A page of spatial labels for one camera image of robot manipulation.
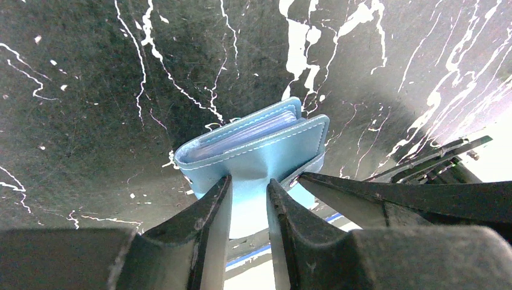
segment wallet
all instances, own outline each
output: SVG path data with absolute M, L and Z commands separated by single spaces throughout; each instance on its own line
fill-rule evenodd
M 223 176 L 232 176 L 230 239 L 268 227 L 266 187 L 271 178 L 301 205 L 314 204 L 314 196 L 293 183 L 302 172 L 322 168 L 329 118 L 302 118 L 301 105 L 298 98 L 288 98 L 201 135 L 175 152 L 174 161 L 197 198 Z

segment marble surface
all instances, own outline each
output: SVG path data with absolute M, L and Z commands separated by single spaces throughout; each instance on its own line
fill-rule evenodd
M 364 179 L 510 107 L 511 0 L 0 3 L 0 228 L 137 227 L 194 201 L 184 142 L 297 96 Z

